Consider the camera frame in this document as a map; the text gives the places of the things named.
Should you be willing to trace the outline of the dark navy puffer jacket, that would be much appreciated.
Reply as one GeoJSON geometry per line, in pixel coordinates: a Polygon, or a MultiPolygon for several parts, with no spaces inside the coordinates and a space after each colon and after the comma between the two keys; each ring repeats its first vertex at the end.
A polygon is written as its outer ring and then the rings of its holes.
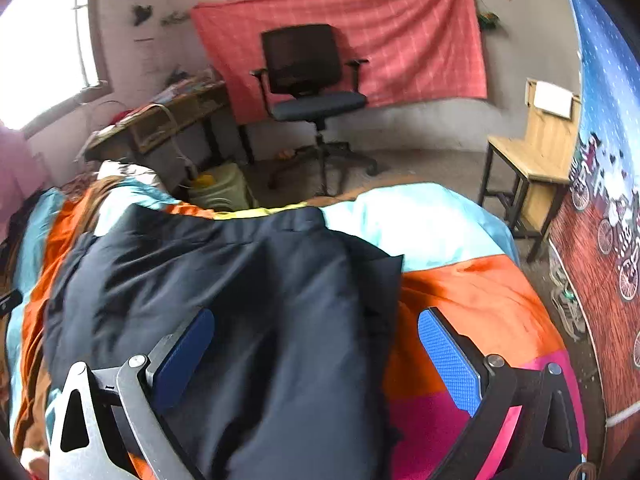
{"type": "Polygon", "coordinates": [[[208,220],[132,205],[83,235],[46,309],[53,387],[122,364],[207,309],[213,340],[165,419],[207,479],[386,479],[382,393],[402,260],[316,208],[208,220]]]}

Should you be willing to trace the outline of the colourful patchwork bed quilt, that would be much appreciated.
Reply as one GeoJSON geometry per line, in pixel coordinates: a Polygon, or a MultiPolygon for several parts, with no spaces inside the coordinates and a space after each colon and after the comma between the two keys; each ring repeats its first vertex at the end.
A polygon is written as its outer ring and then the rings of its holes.
{"type": "MultiPolygon", "coordinates": [[[[44,303],[55,275],[76,238],[104,234],[130,205],[172,214],[198,214],[198,207],[167,194],[155,174],[73,181],[38,198],[11,255],[1,263],[1,286],[16,288],[22,302],[1,321],[1,413],[11,430],[11,448],[38,479],[48,473],[47,423],[54,393],[24,393],[28,382],[44,383],[40,338],[44,303]]],[[[418,336],[422,310],[435,307],[480,350],[510,364],[541,370],[562,367],[573,401],[580,398],[570,356],[540,298],[518,266],[506,227],[467,198],[435,183],[374,188],[324,208],[329,228],[356,235],[405,258],[384,391],[401,432],[392,475],[424,479],[454,444],[468,415],[454,405],[418,336]]]]}

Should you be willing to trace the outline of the green plastic container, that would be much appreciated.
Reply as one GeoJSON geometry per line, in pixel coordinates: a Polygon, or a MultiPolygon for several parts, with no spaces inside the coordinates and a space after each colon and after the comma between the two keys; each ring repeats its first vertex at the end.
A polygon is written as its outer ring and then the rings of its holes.
{"type": "Polygon", "coordinates": [[[239,211],[258,206],[241,168],[235,162],[206,170],[186,186],[189,202],[214,211],[239,211]]]}

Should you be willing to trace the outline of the blue bicycle print curtain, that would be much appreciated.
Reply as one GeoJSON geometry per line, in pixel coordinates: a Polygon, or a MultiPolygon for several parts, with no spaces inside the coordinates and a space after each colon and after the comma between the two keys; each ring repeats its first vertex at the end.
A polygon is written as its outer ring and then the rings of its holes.
{"type": "Polygon", "coordinates": [[[570,6],[582,111],[551,246],[592,341],[610,468],[618,456],[639,457],[639,59],[620,0],[570,6]]]}

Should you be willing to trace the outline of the small wooden chair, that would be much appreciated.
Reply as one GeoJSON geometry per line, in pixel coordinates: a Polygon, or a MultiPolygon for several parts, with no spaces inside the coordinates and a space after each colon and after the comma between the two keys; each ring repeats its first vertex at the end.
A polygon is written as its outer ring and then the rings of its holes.
{"type": "Polygon", "coordinates": [[[477,203],[498,200],[504,221],[517,240],[530,240],[527,262],[536,260],[552,220],[558,214],[570,188],[573,160],[582,114],[577,94],[560,90],[568,107],[563,115],[552,113],[540,98],[552,91],[545,81],[529,78],[525,85],[526,131],[521,138],[488,136],[485,165],[477,203]],[[510,188],[488,188],[494,159],[500,158],[514,173],[510,188]]]}

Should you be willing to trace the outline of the pink hanging cloth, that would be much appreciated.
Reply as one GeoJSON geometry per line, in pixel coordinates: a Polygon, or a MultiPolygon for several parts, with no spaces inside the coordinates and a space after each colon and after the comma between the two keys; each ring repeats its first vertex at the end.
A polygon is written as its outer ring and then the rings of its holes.
{"type": "Polygon", "coordinates": [[[25,200],[46,187],[48,177],[32,154],[24,136],[1,125],[0,133],[0,240],[8,236],[11,217],[25,200]]]}

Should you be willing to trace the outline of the wooden desk with shelf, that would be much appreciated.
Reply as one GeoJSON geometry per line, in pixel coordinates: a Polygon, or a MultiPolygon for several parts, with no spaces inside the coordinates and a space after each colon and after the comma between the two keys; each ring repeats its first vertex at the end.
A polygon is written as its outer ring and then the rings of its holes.
{"type": "Polygon", "coordinates": [[[151,102],[91,133],[76,162],[132,162],[152,169],[169,191],[196,170],[245,155],[226,84],[209,74],[186,78],[151,102]]]}

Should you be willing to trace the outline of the black office swivel chair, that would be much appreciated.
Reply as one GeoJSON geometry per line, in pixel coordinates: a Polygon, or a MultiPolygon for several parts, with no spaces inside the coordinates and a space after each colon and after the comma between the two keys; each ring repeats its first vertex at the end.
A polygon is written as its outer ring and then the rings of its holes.
{"type": "Polygon", "coordinates": [[[368,98],[360,92],[360,68],[366,58],[342,61],[335,28],[329,24],[306,24],[267,30],[260,35],[266,65],[250,74],[258,81],[262,105],[276,122],[308,122],[314,126],[314,144],[302,146],[269,175],[273,190],[281,174],[318,162],[320,196],[328,196],[326,162],[338,157],[356,162],[366,174],[378,174],[378,162],[356,153],[347,142],[324,140],[326,121],[363,110],[368,98]]]}

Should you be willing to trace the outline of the window with wooden frame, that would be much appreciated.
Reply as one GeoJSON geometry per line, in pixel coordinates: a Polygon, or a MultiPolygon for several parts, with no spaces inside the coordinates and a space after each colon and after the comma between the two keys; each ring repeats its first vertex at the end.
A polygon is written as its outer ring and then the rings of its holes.
{"type": "Polygon", "coordinates": [[[2,125],[32,136],[112,92],[98,0],[2,2],[2,125]]]}

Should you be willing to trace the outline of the red checked wall cloth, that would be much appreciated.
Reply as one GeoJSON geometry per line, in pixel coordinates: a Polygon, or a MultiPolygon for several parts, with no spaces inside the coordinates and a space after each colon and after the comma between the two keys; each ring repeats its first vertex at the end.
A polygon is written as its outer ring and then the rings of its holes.
{"type": "Polygon", "coordinates": [[[226,82],[240,124],[266,119],[250,71],[265,64],[260,36],[329,24],[342,60],[366,58],[360,89],[372,107],[484,99],[487,77],[474,0],[244,0],[200,3],[192,23],[226,82]]]}

